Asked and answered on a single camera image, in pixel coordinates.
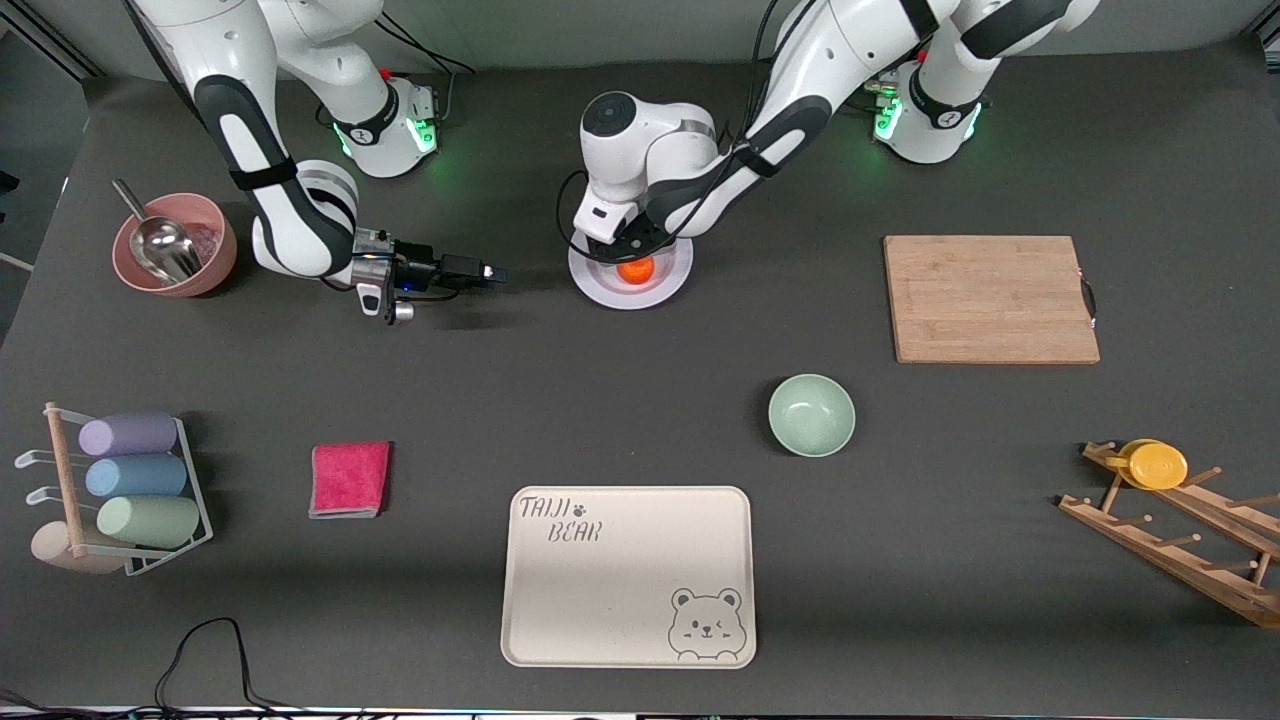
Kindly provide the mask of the white round plate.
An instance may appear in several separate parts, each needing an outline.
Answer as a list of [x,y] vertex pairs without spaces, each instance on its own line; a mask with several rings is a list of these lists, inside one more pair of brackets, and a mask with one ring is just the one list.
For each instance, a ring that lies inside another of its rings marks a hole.
[[635,311],[654,307],[672,299],[692,272],[694,245],[690,238],[677,238],[669,246],[669,259],[655,268],[653,278],[644,284],[627,284],[617,274],[617,268],[590,259],[590,238],[573,228],[568,251],[570,274],[579,290],[593,302],[604,307]]

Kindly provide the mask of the pink bowl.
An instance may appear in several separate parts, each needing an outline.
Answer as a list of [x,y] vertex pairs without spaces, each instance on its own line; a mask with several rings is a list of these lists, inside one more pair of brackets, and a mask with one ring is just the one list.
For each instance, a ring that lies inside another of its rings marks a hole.
[[220,206],[198,193],[169,193],[145,204],[148,214],[180,223],[197,245],[204,266],[178,284],[165,286],[134,258],[129,240],[140,222],[128,217],[111,246],[111,265],[116,278],[132,290],[165,299],[196,299],[211,295],[230,277],[239,255],[238,238]]

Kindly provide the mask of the pale green bowl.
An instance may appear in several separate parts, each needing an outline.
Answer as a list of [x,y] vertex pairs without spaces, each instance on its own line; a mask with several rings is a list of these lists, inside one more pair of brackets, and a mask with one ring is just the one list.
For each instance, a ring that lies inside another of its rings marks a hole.
[[852,438],[858,413],[850,393],[835,379],[799,374],[783,379],[767,404],[772,436],[800,457],[827,457]]

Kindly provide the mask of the pink folded cloth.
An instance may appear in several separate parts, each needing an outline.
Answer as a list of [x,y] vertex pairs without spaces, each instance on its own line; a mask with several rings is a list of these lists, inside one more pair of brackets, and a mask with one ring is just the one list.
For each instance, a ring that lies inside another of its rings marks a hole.
[[376,518],[387,496],[392,448],[385,439],[314,447],[308,518]]

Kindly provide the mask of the metal scoop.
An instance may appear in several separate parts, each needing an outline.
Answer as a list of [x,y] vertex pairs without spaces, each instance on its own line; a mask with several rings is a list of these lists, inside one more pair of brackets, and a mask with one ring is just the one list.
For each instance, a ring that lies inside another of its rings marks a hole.
[[113,179],[111,186],[137,220],[128,247],[143,269],[165,286],[174,286],[204,268],[192,237],[180,223],[152,214],[123,179]]

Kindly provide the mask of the beige bear print tray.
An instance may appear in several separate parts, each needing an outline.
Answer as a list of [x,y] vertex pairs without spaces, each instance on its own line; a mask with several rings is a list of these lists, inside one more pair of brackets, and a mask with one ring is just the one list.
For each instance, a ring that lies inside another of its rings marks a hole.
[[529,486],[509,505],[500,650],[517,667],[741,669],[753,512],[732,486]]

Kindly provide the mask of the wooden cutting board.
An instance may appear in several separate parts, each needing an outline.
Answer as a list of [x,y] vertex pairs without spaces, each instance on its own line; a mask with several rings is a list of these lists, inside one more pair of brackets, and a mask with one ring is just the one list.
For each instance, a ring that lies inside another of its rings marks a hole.
[[890,234],[883,251],[899,363],[1100,361],[1071,237]]

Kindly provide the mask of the purple cup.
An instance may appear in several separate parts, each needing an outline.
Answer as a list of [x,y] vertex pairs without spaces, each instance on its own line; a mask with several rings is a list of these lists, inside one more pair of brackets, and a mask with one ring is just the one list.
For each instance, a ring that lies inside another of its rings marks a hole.
[[101,416],[79,429],[81,450],[93,457],[168,454],[178,442],[175,420],[165,413]]

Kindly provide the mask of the blue cup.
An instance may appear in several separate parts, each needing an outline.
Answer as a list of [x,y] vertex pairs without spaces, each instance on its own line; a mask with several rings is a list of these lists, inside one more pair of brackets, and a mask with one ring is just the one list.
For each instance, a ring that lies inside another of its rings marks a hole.
[[172,454],[104,457],[86,473],[87,491],[100,498],[178,496],[188,479],[186,461]]

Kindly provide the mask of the green cup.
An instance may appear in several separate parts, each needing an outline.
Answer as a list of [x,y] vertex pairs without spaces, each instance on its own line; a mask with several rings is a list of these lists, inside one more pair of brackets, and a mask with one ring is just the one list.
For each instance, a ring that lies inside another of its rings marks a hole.
[[97,511],[99,532],[134,546],[175,550],[192,539],[198,506],[180,496],[136,495],[110,498]]

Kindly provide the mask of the wooden rack rod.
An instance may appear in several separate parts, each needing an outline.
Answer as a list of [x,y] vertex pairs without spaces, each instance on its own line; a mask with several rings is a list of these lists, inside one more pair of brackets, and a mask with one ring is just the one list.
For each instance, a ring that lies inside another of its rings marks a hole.
[[54,464],[58,471],[59,489],[61,493],[61,506],[64,509],[64,521],[69,541],[69,551],[74,559],[88,556],[86,550],[84,533],[81,521],[81,507],[76,495],[76,484],[70,465],[70,454],[63,428],[61,409],[56,402],[45,404],[44,415],[47,420]]

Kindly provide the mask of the beige cup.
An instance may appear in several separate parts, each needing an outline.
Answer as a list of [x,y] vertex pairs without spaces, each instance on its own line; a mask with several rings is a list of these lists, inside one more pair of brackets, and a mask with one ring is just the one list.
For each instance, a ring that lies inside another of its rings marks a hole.
[[74,557],[70,550],[70,536],[65,521],[56,520],[42,525],[32,536],[31,553],[40,561],[72,571],[88,574],[109,574],[122,570],[128,559],[122,556],[88,553]]

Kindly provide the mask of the yellow cup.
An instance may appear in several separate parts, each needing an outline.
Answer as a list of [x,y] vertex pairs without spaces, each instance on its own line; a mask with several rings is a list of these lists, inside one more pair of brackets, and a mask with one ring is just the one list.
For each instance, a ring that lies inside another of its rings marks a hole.
[[1189,473],[1181,451],[1160,439],[1134,439],[1106,457],[1103,465],[1128,484],[1146,491],[1176,488]]

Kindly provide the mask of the wooden dish rack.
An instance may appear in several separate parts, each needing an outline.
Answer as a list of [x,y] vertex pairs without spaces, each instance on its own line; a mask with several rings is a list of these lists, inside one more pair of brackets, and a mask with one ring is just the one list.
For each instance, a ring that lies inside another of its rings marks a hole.
[[[1280,632],[1280,492],[1231,498],[1204,486],[1221,475],[1221,468],[1212,466],[1193,474],[1189,462],[1188,478],[1181,486],[1164,491],[1138,489],[1105,466],[1105,459],[1126,443],[1085,442],[1079,454],[1111,475],[1108,488],[1100,502],[1065,495],[1057,501],[1057,509],[1248,623]],[[1123,489],[1158,498],[1224,539],[1251,551],[1251,557],[1235,561],[1203,559],[1194,551],[1194,546],[1203,539],[1199,533],[1161,538],[1148,528],[1152,515],[1115,515],[1114,505]]]

